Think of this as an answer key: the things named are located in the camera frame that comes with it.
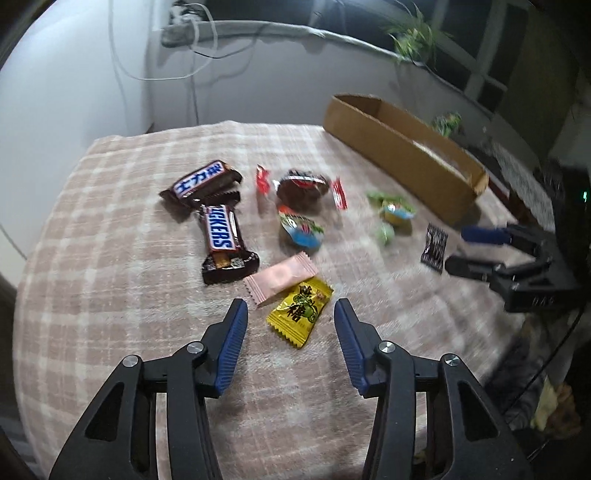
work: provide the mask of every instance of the table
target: table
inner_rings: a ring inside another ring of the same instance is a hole
[[[193,219],[175,220],[158,192],[213,159],[243,176],[237,208],[249,249],[261,268],[290,253],[280,248],[269,205],[257,205],[257,164],[280,175],[289,167],[340,176],[349,210],[331,220],[313,257],[335,290],[302,350],[276,335],[241,281],[204,286],[206,248]],[[29,441],[49,473],[79,416],[127,354],[167,356],[222,319],[234,297],[247,299],[249,326],[232,385],[208,401],[217,457],[226,480],[358,478],[369,444],[375,400],[351,386],[333,325],[334,302],[348,297],[362,321],[414,355],[460,355],[483,378],[497,363],[522,316],[503,311],[486,284],[438,275],[419,263],[427,224],[443,226],[412,196],[418,214],[410,235],[389,248],[372,237],[379,219],[369,189],[406,194],[380,169],[306,125],[217,125],[133,138],[97,140],[71,174],[43,229],[18,289],[14,359],[16,389]],[[481,225],[512,221],[486,191]],[[514,262],[519,253],[456,249]],[[169,478],[165,399],[158,403],[158,462]],[[424,401],[417,406],[417,446],[424,444]]]

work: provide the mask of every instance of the white cable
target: white cable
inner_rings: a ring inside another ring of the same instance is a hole
[[[207,15],[207,19],[209,20],[209,24],[212,26],[212,34],[213,34],[212,57],[215,57],[216,53],[217,53],[217,30],[216,30],[216,24],[213,21],[212,15],[209,12],[209,9],[203,4],[190,4],[190,5],[200,6],[201,8],[203,8],[203,10],[205,11],[205,14]],[[121,63],[119,56],[117,55],[117,49],[115,48],[115,35],[114,35],[114,31],[113,31],[113,0],[109,0],[109,45],[111,46],[111,55],[113,55],[113,59],[114,59],[115,63],[117,64],[117,66],[121,69],[121,71],[123,73],[125,73],[128,77],[133,78],[134,80],[143,80],[146,82],[158,81],[158,80],[184,80],[184,79],[188,79],[189,77],[192,77],[193,75],[197,74],[198,72],[203,70],[205,67],[207,67],[213,60],[213,58],[209,58],[197,70],[195,70],[194,72],[191,72],[187,75],[184,75],[182,77],[168,77],[168,78],[163,78],[163,79],[144,79],[142,77],[136,77],[135,75],[133,75],[127,71],[127,69]]]

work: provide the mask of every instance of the snickers logo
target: snickers logo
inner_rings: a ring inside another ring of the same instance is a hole
[[[201,170],[194,171],[174,184],[173,189],[178,198],[182,198],[205,182],[224,172],[223,163],[216,160]]]
[[[236,251],[236,239],[230,223],[230,216],[225,206],[205,209],[207,238],[212,251]]]

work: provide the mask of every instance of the snickers bar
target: snickers bar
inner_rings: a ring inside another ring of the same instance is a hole
[[[239,280],[258,270],[259,257],[244,246],[233,206],[202,206],[200,217],[209,246],[202,266],[207,285]]]
[[[215,160],[204,167],[192,171],[160,192],[168,201],[180,203],[191,209],[211,204],[208,197],[221,192],[234,184],[240,183],[242,175],[221,160]]]

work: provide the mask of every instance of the cardboard box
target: cardboard box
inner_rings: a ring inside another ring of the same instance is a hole
[[[449,225],[466,214],[488,185],[482,166],[456,143],[380,98],[335,95],[323,126]]]

